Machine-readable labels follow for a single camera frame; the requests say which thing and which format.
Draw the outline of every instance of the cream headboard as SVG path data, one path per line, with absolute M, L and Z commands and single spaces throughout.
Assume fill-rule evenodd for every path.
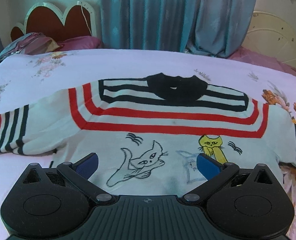
M 296 32 L 281 18 L 255 11 L 243 47 L 296 68 Z

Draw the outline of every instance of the red headboard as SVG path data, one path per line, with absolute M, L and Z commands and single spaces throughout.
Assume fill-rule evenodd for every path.
M 80 1 L 66 8 L 64 13 L 51 3 L 37 3 L 27 13 L 24 25 L 17 23 L 12 28 L 11 40 L 30 32 L 41 32 L 57 42 L 79 36 L 97 36 L 95 11 L 88 3 Z

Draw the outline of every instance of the striped sweater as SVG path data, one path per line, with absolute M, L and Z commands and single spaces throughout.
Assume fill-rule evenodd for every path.
M 96 152 L 90 181 L 108 192 L 180 195 L 206 180 L 200 152 L 241 168 L 266 163 L 281 182 L 278 164 L 296 167 L 296 124 L 240 91 L 160 73 L 91 82 L 0 114 L 0 153 L 54 149 L 54 165 Z

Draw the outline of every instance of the yellow cat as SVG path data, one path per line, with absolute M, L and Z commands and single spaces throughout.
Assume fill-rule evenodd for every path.
M 209 157 L 212 155 L 215 156 L 216 161 L 221 164 L 227 162 L 227 159 L 221 150 L 221 145 L 223 144 L 223 140 L 220 136 L 217 138 L 211 139 L 207 135 L 203 135 L 199 139 L 199 145 L 201 146 L 200 149 Z

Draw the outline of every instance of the headboard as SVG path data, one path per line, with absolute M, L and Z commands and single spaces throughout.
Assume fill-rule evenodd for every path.
M 67 7 L 64 13 L 51 3 L 37 3 L 28 11 L 24 24 L 17 23 L 12 28 L 11 40 L 30 32 L 41 32 L 57 42 L 86 35 L 96 37 L 95 10 L 81 1 Z
M 254 11 L 242 46 L 296 68 L 296 32 L 273 14 Z

